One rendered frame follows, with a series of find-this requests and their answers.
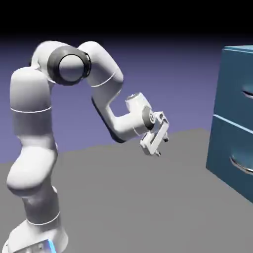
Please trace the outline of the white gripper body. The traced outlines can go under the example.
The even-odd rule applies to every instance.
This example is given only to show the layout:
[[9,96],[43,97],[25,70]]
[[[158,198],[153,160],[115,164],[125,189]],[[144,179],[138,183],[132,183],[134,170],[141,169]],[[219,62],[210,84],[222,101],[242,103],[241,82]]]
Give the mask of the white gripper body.
[[163,141],[163,137],[168,135],[169,123],[166,118],[157,120],[159,129],[155,132],[147,132],[140,141],[140,146],[145,155],[156,155],[155,151],[158,150],[159,145]]

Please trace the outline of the blue cabinet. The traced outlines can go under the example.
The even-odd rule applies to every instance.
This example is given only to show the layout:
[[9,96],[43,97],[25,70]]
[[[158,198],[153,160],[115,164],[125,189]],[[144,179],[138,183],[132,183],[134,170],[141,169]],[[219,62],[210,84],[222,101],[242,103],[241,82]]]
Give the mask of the blue cabinet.
[[206,168],[253,203],[253,45],[222,50]]

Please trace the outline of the blue drawer front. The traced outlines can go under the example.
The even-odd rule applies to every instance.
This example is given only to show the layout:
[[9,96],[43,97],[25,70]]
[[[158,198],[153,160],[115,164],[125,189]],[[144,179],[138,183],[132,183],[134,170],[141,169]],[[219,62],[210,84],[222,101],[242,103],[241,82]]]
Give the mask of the blue drawer front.
[[206,168],[253,203],[253,175],[233,166],[230,156],[253,169],[253,131],[214,115]]
[[253,45],[226,46],[222,50],[214,114],[253,131]]

